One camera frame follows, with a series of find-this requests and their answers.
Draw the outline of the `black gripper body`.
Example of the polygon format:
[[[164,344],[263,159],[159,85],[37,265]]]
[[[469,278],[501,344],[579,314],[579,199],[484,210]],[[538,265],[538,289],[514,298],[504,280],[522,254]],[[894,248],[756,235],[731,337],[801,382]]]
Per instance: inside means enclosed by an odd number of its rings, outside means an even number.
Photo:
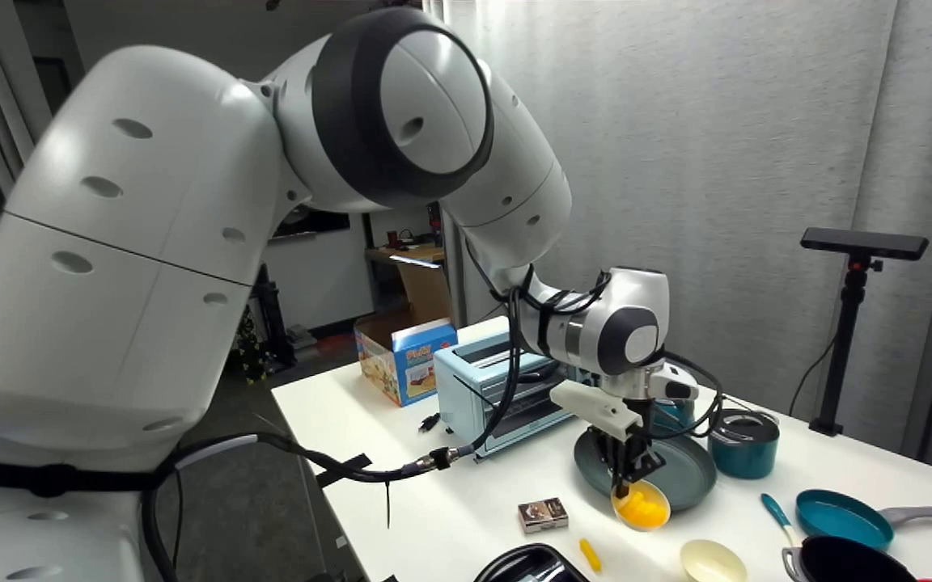
[[[628,487],[663,465],[647,431],[647,405],[635,405],[638,420],[625,431],[625,439],[612,446],[612,494],[625,498]]]

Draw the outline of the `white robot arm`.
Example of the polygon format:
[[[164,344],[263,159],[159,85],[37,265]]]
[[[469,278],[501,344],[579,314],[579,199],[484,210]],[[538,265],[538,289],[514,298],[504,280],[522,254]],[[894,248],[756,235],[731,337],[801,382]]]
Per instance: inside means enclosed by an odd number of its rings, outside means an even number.
[[[151,494],[207,414],[279,223],[436,204],[512,339],[595,376],[559,408],[635,439],[671,286],[541,280],[571,193],[516,94],[441,18],[387,8],[260,81],[129,45],[36,143],[0,216],[0,582],[143,582]]]

